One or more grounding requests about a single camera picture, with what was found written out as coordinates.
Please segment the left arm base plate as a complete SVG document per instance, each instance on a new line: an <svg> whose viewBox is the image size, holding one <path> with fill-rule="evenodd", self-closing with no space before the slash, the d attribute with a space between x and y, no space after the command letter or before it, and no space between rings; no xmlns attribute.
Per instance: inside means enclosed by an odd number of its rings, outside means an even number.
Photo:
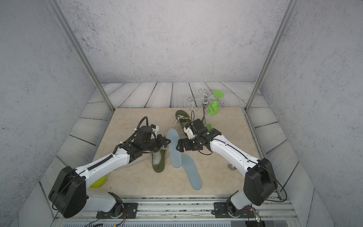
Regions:
<svg viewBox="0 0 363 227"><path fill-rule="evenodd" d="M138 203L117 202L109 212L98 211L97 219L135 219L138 211Z"/></svg>

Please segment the olive green shoe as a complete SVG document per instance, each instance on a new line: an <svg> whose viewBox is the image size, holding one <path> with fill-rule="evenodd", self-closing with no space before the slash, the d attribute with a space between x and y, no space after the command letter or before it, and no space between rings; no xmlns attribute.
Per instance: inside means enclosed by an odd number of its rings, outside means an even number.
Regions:
<svg viewBox="0 0 363 227"><path fill-rule="evenodd" d="M156 173L161 173L165 167L165 149L152 153L152 167Z"/></svg>
<svg viewBox="0 0 363 227"><path fill-rule="evenodd" d="M188 136L187 133L185 132L186 131L185 128L188 128L190 126L190 124L192 123L190 116L185 111L178 110L175 113L175 117L176 117L176 121L175 121L174 126L178 123L181 126L184 134L186 136Z"/></svg>

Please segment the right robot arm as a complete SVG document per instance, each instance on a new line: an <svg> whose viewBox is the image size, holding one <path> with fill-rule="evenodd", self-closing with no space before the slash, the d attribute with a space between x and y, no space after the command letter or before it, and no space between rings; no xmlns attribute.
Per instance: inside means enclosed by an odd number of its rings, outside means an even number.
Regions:
<svg viewBox="0 0 363 227"><path fill-rule="evenodd" d="M170 148L171 153L201 152L207 148L210 153L221 155L243 175L243 189L232 194L226 201L226 210L231 217L239 218L252 208L252 205L262 205L281 185L268 159L258 159L247 154L217 129L208 129L200 119L192 121L183 110L178 110L175 117L187 137L179 139L177 144Z"/></svg>

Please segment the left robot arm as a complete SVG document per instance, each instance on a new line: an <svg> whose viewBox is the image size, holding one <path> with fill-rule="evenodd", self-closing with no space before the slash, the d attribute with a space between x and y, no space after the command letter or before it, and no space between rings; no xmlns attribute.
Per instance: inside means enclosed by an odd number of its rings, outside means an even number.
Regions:
<svg viewBox="0 0 363 227"><path fill-rule="evenodd" d="M97 180L115 169L130 164L144 153L158 153L171 141L158 133L158 126L148 122L145 116L134 133L124 142L117 144L112 153L94 162L71 168L63 168L48 195L52 208L65 218L81 211L97 211L102 218L125 218L122 199L112 192L105 195L88 194L87 189Z"/></svg>

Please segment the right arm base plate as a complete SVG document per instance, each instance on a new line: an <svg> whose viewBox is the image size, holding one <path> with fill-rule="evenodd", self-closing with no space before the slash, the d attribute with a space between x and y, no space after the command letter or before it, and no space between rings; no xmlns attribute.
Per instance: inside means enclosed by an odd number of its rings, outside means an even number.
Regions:
<svg viewBox="0 0 363 227"><path fill-rule="evenodd" d="M216 218L252 218L255 216L254 211L251 206L237 209L231 202L215 202L211 214Z"/></svg>

